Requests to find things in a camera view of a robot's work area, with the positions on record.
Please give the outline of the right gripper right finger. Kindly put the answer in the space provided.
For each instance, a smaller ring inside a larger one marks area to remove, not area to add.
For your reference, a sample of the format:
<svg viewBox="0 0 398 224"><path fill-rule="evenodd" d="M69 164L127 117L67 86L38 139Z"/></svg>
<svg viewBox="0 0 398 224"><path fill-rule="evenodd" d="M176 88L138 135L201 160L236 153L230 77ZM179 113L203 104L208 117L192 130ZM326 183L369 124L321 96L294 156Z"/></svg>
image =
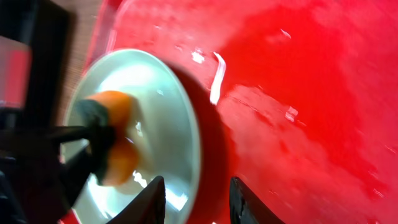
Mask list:
<svg viewBox="0 0 398 224"><path fill-rule="evenodd" d="M232 224L284 224L239 177L230 181L229 217Z"/></svg>

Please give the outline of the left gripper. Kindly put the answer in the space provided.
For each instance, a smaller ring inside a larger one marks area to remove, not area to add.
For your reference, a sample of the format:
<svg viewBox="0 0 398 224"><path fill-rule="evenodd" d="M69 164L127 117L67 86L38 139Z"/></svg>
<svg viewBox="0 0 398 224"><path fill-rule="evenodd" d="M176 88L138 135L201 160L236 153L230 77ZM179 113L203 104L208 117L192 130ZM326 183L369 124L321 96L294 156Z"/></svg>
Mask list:
<svg viewBox="0 0 398 224"><path fill-rule="evenodd" d="M115 139L110 126L1 131L1 223L57 223L74 206L90 174L104 177L108 150L80 150L60 160L64 142Z"/></svg>

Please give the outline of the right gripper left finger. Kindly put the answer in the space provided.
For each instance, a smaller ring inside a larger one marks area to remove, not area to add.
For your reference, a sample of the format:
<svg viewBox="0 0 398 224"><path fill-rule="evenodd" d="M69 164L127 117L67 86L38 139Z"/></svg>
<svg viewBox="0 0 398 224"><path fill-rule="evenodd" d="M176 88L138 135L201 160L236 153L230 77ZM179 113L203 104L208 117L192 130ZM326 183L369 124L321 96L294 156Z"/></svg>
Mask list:
<svg viewBox="0 0 398 224"><path fill-rule="evenodd" d="M164 224L165 204L164 178L157 176L107 224Z"/></svg>

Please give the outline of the orange green scrub sponge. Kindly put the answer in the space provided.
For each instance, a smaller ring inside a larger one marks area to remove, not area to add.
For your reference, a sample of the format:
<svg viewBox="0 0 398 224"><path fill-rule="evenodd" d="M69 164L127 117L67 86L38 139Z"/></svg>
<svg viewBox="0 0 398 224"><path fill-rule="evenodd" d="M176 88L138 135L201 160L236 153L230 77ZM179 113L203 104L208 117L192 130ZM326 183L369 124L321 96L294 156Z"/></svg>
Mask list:
<svg viewBox="0 0 398 224"><path fill-rule="evenodd" d="M127 126L134 100L120 91L103 91L78 100L76 112L83 125L90 128L89 155L98 185L125 183L137 167L139 155L127 139Z"/></svg>

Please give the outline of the light blue plate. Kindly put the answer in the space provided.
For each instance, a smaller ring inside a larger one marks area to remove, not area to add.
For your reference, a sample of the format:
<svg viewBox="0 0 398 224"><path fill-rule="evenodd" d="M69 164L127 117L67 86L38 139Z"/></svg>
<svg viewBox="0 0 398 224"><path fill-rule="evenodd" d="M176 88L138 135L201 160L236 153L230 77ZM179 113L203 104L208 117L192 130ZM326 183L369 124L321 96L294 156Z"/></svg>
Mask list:
<svg viewBox="0 0 398 224"><path fill-rule="evenodd" d="M98 185L89 176L73 212L80 223L107 223L154 177L165 180L165 222L186 223L201 171L197 118L183 85L160 59L136 49L122 49L97 60L76 89L64 125L81 126L79 100L103 91L121 91L133 99L126 139L137 148L139 163L125 184Z"/></svg>

